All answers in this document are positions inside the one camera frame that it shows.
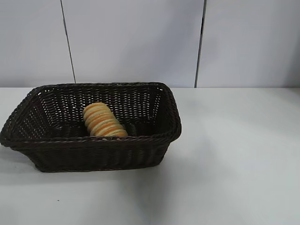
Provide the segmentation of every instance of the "wicker basket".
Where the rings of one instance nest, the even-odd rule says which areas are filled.
[[[128,137],[91,137],[83,109],[106,103]],[[127,170],[158,165],[181,134],[171,90],[162,83],[82,83],[33,89],[6,121],[0,143],[43,172]]]

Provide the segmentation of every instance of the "bread roll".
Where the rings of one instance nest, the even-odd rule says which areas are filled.
[[[85,107],[83,120],[91,136],[128,136],[126,130],[104,103],[97,102]]]

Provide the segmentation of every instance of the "basket rim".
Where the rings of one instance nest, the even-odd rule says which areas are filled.
[[[154,135],[147,135],[147,136],[127,136],[127,137],[118,137],[118,136],[85,136],[85,137],[55,137],[55,138],[17,138],[11,137],[11,131],[15,126],[16,120],[22,114],[23,110],[26,106],[30,103],[30,100],[41,92],[43,89],[51,88],[51,87],[66,87],[66,86],[152,86],[156,85],[162,89],[164,89],[167,94],[168,98],[172,103],[172,106],[175,107],[176,113],[173,114],[176,117],[176,121],[178,121],[174,126],[171,127],[170,131],[154,134]],[[165,143],[173,142],[177,138],[179,138],[181,134],[181,122],[178,113],[178,109],[175,103],[175,99],[173,96],[172,91],[170,88],[161,82],[112,82],[112,83],[62,83],[62,84],[50,84],[50,85],[43,85],[36,88],[33,88],[27,96],[22,100],[22,102],[14,109],[11,113],[7,121],[5,122],[1,132],[0,132],[0,143],[4,144],[6,147],[15,146],[15,143],[18,142],[19,144],[26,145],[26,144],[56,144],[56,143],[68,143],[68,144],[78,144],[78,143],[111,143],[111,142],[155,142],[155,143]]]

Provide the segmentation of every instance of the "white tabletop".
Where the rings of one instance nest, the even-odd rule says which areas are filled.
[[[0,126],[30,89],[0,89]],[[173,89],[161,165],[41,173],[0,147],[1,225],[299,225],[300,90]]]

